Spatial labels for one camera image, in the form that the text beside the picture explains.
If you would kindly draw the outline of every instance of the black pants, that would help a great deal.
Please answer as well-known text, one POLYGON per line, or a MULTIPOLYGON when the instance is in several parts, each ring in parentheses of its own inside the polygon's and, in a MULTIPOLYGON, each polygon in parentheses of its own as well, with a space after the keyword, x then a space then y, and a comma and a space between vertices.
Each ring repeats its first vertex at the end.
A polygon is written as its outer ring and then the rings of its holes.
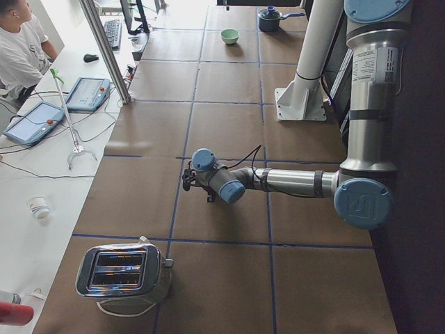
POLYGON ((23 88, 19 94, 19 97, 17 98, 17 101, 21 104, 25 103, 26 99, 29 97, 29 95, 31 95, 36 86, 37 85, 31 86, 29 88, 23 88))

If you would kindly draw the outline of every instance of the man's hair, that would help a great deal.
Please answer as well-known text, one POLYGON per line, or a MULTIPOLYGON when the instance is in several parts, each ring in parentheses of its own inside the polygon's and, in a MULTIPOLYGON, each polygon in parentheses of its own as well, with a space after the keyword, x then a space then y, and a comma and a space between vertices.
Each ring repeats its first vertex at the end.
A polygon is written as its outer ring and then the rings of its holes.
POLYGON ((17 5, 18 0, 0 0, 0 15, 3 16, 17 5))

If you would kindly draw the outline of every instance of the red can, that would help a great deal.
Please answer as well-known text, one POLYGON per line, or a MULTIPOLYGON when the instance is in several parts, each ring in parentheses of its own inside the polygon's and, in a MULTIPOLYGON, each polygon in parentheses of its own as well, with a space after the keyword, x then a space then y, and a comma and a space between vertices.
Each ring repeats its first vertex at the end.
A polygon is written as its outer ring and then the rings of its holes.
POLYGON ((23 326, 29 323, 34 316, 31 306, 6 303, 0 301, 0 324, 23 326))

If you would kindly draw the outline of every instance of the keyboard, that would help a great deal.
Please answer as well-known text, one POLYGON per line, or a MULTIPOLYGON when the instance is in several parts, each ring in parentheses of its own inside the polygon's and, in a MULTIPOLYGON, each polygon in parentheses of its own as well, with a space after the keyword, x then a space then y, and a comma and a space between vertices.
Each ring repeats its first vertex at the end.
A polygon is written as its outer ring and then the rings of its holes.
POLYGON ((122 36, 122 21, 112 19, 104 24, 105 35, 112 50, 120 48, 120 38, 122 36))

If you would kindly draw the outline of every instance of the green bowl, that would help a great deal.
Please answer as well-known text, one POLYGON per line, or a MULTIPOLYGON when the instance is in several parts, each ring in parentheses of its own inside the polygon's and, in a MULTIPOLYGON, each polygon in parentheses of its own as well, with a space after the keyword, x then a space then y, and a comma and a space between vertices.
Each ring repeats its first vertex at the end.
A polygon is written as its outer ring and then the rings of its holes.
POLYGON ((221 31, 221 38, 225 44, 235 44, 239 38, 239 32, 235 29, 225 29, 221 31))

